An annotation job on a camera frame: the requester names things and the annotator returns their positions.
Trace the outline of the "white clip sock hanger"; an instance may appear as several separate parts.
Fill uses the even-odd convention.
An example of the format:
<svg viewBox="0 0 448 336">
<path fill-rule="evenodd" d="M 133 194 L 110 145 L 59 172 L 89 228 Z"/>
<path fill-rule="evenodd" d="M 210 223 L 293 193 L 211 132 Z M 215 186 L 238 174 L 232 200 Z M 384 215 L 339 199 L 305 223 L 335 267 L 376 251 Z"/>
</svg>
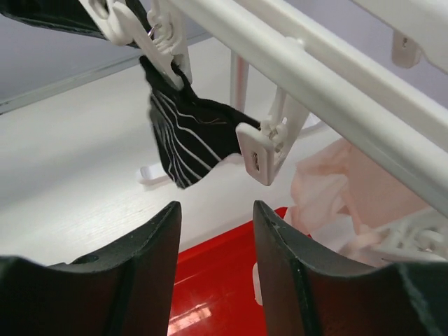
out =
<svg viewBox="0 0 448 336">
<path fill-rule="evenodd" d="M 268 186 L 309 112 L 324 112 L 334 130 L 353 130 L 343 139 L 447 218 L 447 198 L 440 192 L 430 196 L 431 166 L 422 156 L 412 159 L 398 145 L 398 126 L 392 125 L 387 135 L 372 119 L 382 108 L 336 78 L 325 84 L 314 62 L 288 66 L 291 52 L 271 51 L 262 41 L 248 41 L 249 50 L 260 52 L 273 64 L 269 74 L 277 86 L 269 119 L 258 122 L 193 92 L 185 73 L 188 52 L 179 29 L 181 19 L 174 7 L 162 17 L 160 7 L 154 5 L 148 14 L 149 28 L 145 28 L 127 4 L 116 2 L 113 11 L 121 29 L 143 52 L 141 63 L 151 88 L 150 119 L 162 168 L 179 188 L 196 184 L 237 154 L 243 157 L 247 172 Z"/>
</svg>

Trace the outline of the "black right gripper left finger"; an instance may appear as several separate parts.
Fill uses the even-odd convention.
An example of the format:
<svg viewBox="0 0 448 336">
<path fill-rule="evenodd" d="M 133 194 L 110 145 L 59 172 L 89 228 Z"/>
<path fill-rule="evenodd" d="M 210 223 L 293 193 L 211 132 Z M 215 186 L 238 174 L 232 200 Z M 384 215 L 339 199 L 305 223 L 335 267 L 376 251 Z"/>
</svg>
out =
<svg viewBox="0 0 448 336">
<path fill-rule="evenodd" d="M 1 258 L 2 335 L 166 335 L 181 204 L 73 262 Z"/>
</svg>

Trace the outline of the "pale pink sock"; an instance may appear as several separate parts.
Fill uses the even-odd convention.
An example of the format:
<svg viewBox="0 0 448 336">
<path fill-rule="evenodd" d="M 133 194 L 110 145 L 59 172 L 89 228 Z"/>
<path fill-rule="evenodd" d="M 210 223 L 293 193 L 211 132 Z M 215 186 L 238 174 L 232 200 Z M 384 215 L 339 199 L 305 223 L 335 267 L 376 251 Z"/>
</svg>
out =
<svg viewBox="0 0 448 336">
<path fill-rule="evenodd" d="M 360 263 L 447 261 L 447 218 L 345 139 L 296 165 L 287 224 Z"/>
</svg>

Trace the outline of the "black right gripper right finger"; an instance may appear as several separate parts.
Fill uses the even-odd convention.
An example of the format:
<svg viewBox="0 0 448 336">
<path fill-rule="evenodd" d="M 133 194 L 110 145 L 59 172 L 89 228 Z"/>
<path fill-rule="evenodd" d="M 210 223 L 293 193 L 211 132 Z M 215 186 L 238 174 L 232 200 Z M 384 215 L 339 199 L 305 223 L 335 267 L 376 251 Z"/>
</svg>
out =
<svg viewBox="0 0 448 336">
<path fill-rule="evenodd" d="M 374 268 L 346 258 L 253 205 L 269 335 L 446 335 L 447 264 Z"/>
</svg>

